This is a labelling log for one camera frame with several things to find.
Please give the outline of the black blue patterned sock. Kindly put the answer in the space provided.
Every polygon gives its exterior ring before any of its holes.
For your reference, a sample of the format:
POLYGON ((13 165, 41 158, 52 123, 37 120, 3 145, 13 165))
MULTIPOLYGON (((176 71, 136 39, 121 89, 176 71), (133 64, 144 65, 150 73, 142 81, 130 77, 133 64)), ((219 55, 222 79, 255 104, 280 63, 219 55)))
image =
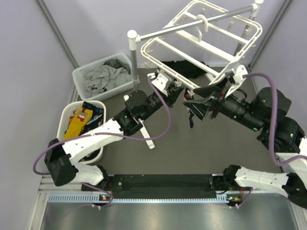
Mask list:
POLYGON ((93 112, 92 117, 86 123, 87 128, 94 129, 103 123, 103 120, 104 120, 104 109, 103 108, 99 108, 87 102, 83 102, 83 108, 92 110, 93 112))

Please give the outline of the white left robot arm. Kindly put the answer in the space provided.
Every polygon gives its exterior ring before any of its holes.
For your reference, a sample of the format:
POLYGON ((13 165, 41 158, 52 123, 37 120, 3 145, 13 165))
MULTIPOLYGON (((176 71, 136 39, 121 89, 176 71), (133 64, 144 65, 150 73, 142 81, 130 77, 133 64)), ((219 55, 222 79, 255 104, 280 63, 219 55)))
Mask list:
POLYGON ((141 90, 133 91, 125 100, 125 108, 103 125, 65 143, 52 140, 44 162, 55 186, 73 182, 87 183, 98 190, 106 189, 109 183, 106 170, 100 165, 92 166, 80 161, 110 143, 132 138, 143 127, 143 121, 163 105, 171 107, 183 90, 182 86, 171 84, 166 94, 158 90, 150 95, 141 90))

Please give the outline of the grey clothes pile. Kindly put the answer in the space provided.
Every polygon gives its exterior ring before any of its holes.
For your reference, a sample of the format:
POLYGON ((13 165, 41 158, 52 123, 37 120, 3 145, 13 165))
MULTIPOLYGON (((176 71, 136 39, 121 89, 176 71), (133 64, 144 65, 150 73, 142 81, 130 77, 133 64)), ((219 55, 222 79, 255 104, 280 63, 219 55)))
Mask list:
POLYGON ((132 81, 130 67, 117 59, 109 59, 87 74, 85 94, 93 97, 132 81))

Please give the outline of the black garment on floor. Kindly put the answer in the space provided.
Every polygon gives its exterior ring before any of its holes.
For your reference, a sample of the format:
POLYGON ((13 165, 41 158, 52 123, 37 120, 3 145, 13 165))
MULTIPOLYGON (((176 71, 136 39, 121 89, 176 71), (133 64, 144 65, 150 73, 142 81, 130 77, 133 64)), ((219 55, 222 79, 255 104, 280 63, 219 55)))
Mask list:
POLYGON ((181 74, 187 79, 196 79, 202 75, 205 75, 207 71, 202 70, 196 65, 188 62, 187 60, 181 61, 162 61, 163 64, 170 67, 177 73, 181 74))

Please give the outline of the white oval sock basket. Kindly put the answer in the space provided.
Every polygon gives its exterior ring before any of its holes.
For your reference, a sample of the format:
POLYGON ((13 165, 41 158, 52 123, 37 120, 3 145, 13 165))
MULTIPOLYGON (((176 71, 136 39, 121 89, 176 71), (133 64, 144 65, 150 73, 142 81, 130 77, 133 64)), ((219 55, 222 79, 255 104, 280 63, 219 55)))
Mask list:
MULTIPOLYGON (((57 133, 57 139, 59 141, 63 140, 64 135, 65 135, 66 131, 68 130, 69 124, 70 124, 71 120, 73 119, 76 111, 79 108, 83 107, 83 102, 84 101, 77 101, 77 102, 70 103, 62 111, 62 115, 61 115, 61 119, 60 119, 59 127, 58 127, 58 133, 57 133)), ((88 103, 104 109, 104 120, 103 120, 103 123, 101 124, 101 125, 103 125, 106 122, 106 107, 105 107, 105 105, 102 102, 96 101, 96 100, 89 101, 88 103)), ((91 130, 92 129, 87 128, 87 126, 85 125, 84 129, 81 131, 79 136, 82 135, 82 134, 85 134, 86 132, 89 132, 91 130)))

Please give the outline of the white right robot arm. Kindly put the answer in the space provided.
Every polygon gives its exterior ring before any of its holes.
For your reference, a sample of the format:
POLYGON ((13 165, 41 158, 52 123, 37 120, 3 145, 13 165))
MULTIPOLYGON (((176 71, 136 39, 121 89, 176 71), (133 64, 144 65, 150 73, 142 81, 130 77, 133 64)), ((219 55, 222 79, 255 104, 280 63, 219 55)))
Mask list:
POLYGON ((248 103, 243 97, 226 96, 221 86, 195 89, 200 99, 188 99, 183 104, 199 120, 214 119, 222 114, 244 127, 260 132, 257 140, 269 151, 279 167, 290 166, 291 172, 268 173, 230 165, 220 179, 226 190, 260 189, 286 197, 293 204, 307 207, 307 137, 300 125, 287 116, 291 100, 272 87, 262 89, 248 103))

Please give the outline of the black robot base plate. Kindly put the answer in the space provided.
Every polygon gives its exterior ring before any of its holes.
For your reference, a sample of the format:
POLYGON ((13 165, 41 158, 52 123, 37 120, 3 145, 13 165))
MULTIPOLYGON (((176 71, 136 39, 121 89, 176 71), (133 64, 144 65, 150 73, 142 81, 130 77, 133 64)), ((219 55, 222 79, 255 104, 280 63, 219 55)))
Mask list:
POLYGON ((104 190, 114 198, 213 198, 209 174, 115 174, 104 190))

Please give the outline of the white rectangular laundry basket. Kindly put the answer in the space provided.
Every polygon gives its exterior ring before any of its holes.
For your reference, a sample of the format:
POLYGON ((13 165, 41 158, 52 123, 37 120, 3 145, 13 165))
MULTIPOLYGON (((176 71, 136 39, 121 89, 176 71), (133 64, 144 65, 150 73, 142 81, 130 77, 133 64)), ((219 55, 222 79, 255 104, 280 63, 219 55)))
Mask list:
POLYGON ((104 93, 98 94, 96 96, 93 97, 87 97, 85 94, 85 83, 88 79, 87 74, 89 74, 90 72, 92 72, 94 70, 95 67, 102 65, 105 61, 109 60, 109 59, 119 59, 120 61, 127 63, 130 67, 130 70, 132 69, 132 64, 130 59, 123 53, 119 53, 119 54, 114 54, 102 59, 99 59, 97 61, 91 62, 89 64, 86 64, 84 66, 81 66, 77 69, 75 69, 72 72, 72 76, 73 76, 73 81, 74 84, 76 86, 77 92, 80 96, 80 98, 84 101, 90 101, 90 100, 99 100, 99 101, 103 101, 109 97, 115 96, 119 93, 122 93, 124 91, 130 90, 133 88, 133 82, 130 81, 126 84, 123 84, 119 87, 116 87, 114 89, 111 89, 109 91, 106 91, 104 93))

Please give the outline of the navy santa sock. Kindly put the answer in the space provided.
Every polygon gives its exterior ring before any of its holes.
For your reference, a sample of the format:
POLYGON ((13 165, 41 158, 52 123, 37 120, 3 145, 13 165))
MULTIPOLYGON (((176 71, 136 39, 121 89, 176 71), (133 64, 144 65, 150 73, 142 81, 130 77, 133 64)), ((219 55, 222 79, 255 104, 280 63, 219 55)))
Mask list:
MULTIPOLYGON (((194 99, 193 93, 191 92, 191 90, 186 88, 185 92, 184 92, 184 100, 188 101, 188 100, 193 100, 193 99, 194 99)), ((188 115, 189 115, 189 126, 190 126, 190 128, 193 128, 194 122, 193 122, 192 118, 193 118, 194 114, 190 111, 190 109, 188 109, 188 115)))

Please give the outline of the white clip sock hanger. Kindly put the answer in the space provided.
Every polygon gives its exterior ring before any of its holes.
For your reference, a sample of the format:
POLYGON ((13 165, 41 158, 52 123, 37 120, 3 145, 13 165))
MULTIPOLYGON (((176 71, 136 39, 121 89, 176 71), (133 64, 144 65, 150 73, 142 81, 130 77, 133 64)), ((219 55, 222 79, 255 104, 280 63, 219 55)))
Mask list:
POLYGON ((187 60, 202 70, 207 71, 212 75, 210 78, 210 84, 217 84, 226 78, 226 72, 230 71, 232 68, 242 65, 241 60, 245 57, 245 54, 254 47, 255 42, 261 36, 262 26, 258 22, 255 22, 254 19, 256 18, 262 4, 263 1, 256 0, 251 5, 245 6, 241 9, 228 11, 206 0, 193 0, 163 29, 145 35, 137 35, 135 42, 144 42, 144 45, 141 48, 141 54, 148 61, 154 63, 162 71, 173 76, 188 88, 194 90, 198 86, 163 64, 158 59, 154 58, 148 50, 151 45, 157 42, 184 60, 187 60), (214 25, 215 22, 222 19, 231 19, 231 23, 240 22, 244 24, 246 28, 244 29, 243 34, 238 36, 227 29, 214 25), (229 54, 220 48, 205 42, 205 36, 211 31, 219 32, 236 41, 238 48, 234 54, 229 54), (165 42, 162 39, 162 36, 168 34, 179 35, 182 38, 187 39, 188 42, 197 46, 201 50, 207 51, 221 59, 224 59, 226 61, 226 66, 222 71, 217 72, 205 64, 202 64, 187 53, 179 50, 168 42, 165 42))

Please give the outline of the yellow bear sock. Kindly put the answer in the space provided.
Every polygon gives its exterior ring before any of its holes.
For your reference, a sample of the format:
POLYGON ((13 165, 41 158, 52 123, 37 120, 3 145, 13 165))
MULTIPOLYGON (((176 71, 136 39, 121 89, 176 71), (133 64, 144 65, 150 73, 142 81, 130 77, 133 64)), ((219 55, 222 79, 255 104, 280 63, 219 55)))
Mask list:
POLYGON ((86 109, 84 107, 79 108, 76 111, 73 119, 71 120, 63 140, 79 136, 79 134, 84 129, 86 123, 90 120, 92 115, 93 115, 92 110, 86 109))

